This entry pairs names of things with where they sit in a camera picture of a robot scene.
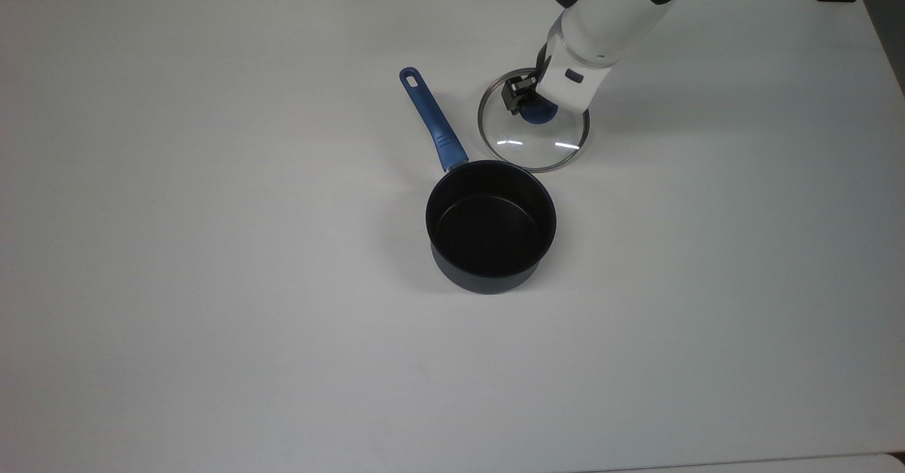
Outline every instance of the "black saucepan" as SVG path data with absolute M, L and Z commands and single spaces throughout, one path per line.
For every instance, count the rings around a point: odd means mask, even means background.
M 510 163 L 468 163 L 421 74 L 409 67 L 399 78 L 447 171 L 427 200 L 427 234 L 437 266 L 452 282 L 484 295 L 525 282 L 556 233 L 549 193 L 531 173 Z

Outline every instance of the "metal ring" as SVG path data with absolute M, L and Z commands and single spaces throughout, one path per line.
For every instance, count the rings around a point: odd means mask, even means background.
M 481 134 L 481 139 L 484 140 L 484 145 L 487 146 L 488 150 L 491 151 L 491 153 L 494 155 L 494 157 L 496 157 L 497 160 L 504 161 L 504 163 L 511 163 L 511 161 L 506 160 L 505 157 L 503 157 L 500 153 L 498 153 L 496 150 L 494 150 L 494 145 L 492 145 L 491 142 L 488 141 L 487 134 L 484 133 L 484 107 L 487 105 L 487 100 L 489 98 L 491 98 L 492 94 L 494 94 L 495 90 L 497 90 L 498 87 L 502 86 L 502 83 L 505 83 L 508 79 L 511 79 L 512 77 L 527 76 L 528 74 L 531 73 L 531 71 L 534 71 L 534 68 L 520 68 L 518 70 L 510 71 L 510 73 L 508 73 L 508 74 L 504 74 L 503 76 L 501 76 L 500 78 L 495 80 L 493 83 L 491 83 L 491 86 L 489 86 L 489 88 L 487 88 L 487 90 L 484 92 L 484 96 L 481 97 L 481 104 L 478 106 L 478 132 Z M 524 166 L 518 166 L 518 167 L 521 167 L 524 170 L 529 171 L 529 173 L 546 173 L 549 170 L 553 170 L 553 169 L 556 169 L 558 167 L 565 165 L 568 161 L 572 160 L 572 158 L 575 158 L 575 156 L 578 155 L 578 152 L 581 151 L 581 147 L 585 145 L 585 139 L 588 138 L 588 132 L 591 131 L 591 114 L 588 112 L 588 110 L 585 109 L 585 112 L 582 114 L 581 117 L 582 117 L 582 120 L 583 120 L 585 126 L 581 132 L 581 140 L 578 142 L 578 147 L 579 147 L 578 150 L 572 151 L 568 156 L 563 158 L 563 160 L 560 160 L 558 163 L 549 165 L 547 167 L 539 167 L 539 168 L 524 167 Z

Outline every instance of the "table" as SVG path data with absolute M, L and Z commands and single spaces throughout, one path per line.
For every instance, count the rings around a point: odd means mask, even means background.
M 905 466 L 888 455 L 772 460 L 692 467 L 663 467 L 658 473 L 902 473 Z
M 679 0 L 524 286 L 434 266 L 421 70 L 552 0 L 0 0 L 0 469 L 549 472 L 905 448 L 905 100 L 863 4 Z

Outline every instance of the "blue handle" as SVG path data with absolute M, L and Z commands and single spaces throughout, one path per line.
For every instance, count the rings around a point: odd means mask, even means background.
M 409 82 L 410 77 L 414 79 L 414 84 Z M 403 68 L 399 73 L 399 80 L 433 137 L 433 145 L 437 148 L 443 170 L 452 170 L 466 163 L 468 155 L 462 144 L 459 144 L 450 123 L 446 121 L 446 116 L 443 116 L 443 111 L 440 111 L 437 100 L 433 99 L 431 90 L 427 89 L 427 84 L 421 79 L 421 74 L 414 68 Z

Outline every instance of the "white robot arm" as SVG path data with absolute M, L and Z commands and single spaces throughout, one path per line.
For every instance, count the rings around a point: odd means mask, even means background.
M 536 70 L 503 87 L 507 109 L 514 115 L 521 112 L 530 122 L 543 122 L 547 113 L 555 115 L 555 107 L 537 108 L 543 99 L 584 112 L 610 68 L 653 28 L 673 0 L 556 2 L 565 11 L 550 28 Z

